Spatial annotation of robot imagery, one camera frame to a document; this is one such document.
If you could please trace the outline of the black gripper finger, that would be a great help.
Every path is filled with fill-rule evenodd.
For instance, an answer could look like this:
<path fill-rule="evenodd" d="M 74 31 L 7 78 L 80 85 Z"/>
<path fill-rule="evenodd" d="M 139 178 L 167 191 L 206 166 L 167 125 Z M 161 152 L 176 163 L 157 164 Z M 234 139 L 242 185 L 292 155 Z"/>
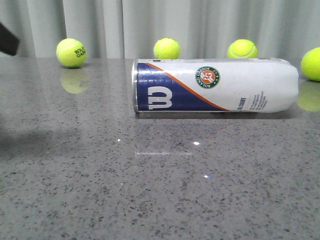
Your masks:
<path fill-rule="evenodd" d="M 9 56 L 18 52 L 20 40 L 7 27 L 0 23 L 0 51 Z"/>

